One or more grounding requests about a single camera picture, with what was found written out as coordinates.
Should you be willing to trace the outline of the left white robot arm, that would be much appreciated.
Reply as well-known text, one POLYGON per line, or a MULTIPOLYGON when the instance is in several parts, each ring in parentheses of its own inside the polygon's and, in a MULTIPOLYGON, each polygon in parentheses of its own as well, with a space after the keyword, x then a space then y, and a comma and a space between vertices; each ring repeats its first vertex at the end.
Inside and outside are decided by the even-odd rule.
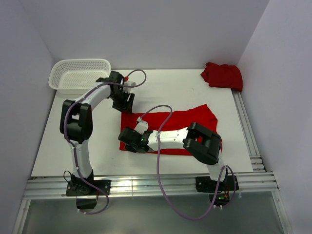
POLYGON ((95 188, 88 149, 93 132, 92 111, 103 100, 111 99, 113 109, 131 113, 135 97, 131 89, 134 87, 137 87, 135 82, 112 71, 109 77, 98 78, 81 97, 63 102, 59 129, 72 150, 74 178, 80 179, 77 188, 84 195, 91 194, 95 188))

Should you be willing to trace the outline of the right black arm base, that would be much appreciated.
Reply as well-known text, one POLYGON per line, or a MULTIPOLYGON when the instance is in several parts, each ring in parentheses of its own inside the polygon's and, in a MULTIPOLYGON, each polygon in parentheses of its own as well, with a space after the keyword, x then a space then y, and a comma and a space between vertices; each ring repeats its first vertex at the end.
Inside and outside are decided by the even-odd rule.
MULTIPOLYGON (((217 181, 211 180, 209 176, 198 176, 195 178, 196 190, 199 193, 209 193, 209 199, 212 202, 217 181)), ((227 176, 224 181, 219 183, 217 190, 217 196, 215 198, 214 205, 224 206, 231 200, 230 192, 238 191, 239 184, 236 176, 227 176)))

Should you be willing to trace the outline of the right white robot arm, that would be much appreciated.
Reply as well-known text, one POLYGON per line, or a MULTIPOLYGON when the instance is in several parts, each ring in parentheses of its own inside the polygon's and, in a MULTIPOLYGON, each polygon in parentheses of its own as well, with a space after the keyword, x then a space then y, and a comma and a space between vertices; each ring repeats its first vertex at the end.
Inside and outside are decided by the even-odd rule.
POLYGON ((134 129, 124 128, 118 140, 125 150, 133 153, 160 153, 161 150, 186 150, 208 168, 211 185, 222 190, 227 184, 227 170, 221 158, 221 136, 199 123, 179 130, 148 130, 139 124, 134 129))

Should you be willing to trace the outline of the bright red t-shirt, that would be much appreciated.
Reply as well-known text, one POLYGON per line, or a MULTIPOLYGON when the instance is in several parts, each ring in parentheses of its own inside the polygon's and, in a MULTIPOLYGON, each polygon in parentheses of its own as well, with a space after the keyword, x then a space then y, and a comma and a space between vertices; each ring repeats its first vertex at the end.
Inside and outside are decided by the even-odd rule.
MULTIPOLYGON (((143 113, 130 114, 124 112, 121 114, 120 129, 123 130, 126 127, 134 129, 137 125, 137 119, 142 117, 148 123, 149 131, 157 131, 168 115, 168 112, 149 112, 146 115, 143 113)), ((162 127, 162 131, 172 131, 189 127, 192 122, 197 122, 205 128, 215 133, 217 132, 218 119, 206 104, 186 111, 174 111, 162 127)))

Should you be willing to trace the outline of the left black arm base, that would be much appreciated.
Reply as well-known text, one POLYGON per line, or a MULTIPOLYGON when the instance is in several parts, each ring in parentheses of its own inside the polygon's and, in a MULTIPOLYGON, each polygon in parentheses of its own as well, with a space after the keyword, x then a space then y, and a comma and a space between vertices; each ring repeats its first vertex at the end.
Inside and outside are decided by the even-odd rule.
POLYGON ((90 212, 98 203, 100 195, 109 195, 111 180, 94 180, 94 174, 91 172, 85 183, 79 176, 76 177, 69 171, 64 171, 63 178, 67 182, 67 197, 76 198, 76 207, 79 210, 90 212))

